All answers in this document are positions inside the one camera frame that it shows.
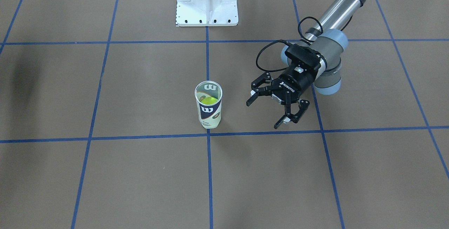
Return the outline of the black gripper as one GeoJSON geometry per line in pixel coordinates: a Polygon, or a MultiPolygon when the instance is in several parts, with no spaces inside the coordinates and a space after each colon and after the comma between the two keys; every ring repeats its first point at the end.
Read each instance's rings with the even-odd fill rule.
{"type": "Polygon", "coordinates": [[[300,65],[291,65],[284,69],[276,69],[273,72],[281,72],[279,77],[272,79],[269,72],[264,72],[251,83],[251,96],[246,101],[250,106],[260,96],[270,96],[285,105],[285,113],[274,124],[278,129],[282,124],[289,122],[298,123],[305,111],[309,108],[310,101],[300,100],[300,96],[312,85],[318,74],[318,69],[305,68],[300,65]],[[299,110],[293,114],[291,105],[299,101],[299,110]]]}

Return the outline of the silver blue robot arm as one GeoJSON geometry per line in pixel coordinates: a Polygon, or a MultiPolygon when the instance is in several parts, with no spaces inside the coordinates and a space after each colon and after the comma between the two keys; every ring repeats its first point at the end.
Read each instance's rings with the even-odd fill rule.
{"type": "Polygon", "coordinates": [[[263,70],[251,83],[250,106],[257,98],[269,96],[284,106],[284,115],[274,124],[279,128],[289,122],[297,123],[310,102],[302,99],[303,93],[313,87],[322,95],[332,95],[341,87],[341,54],[348,46],[343,30],[355,12],[366,0],[335,0],[315,25],[302,31],[298,25],[300,41],[292,43],[279,39],[285,45],[282,60],[286,67],[279,69],[277,78],[270,70],[263,70]]]}

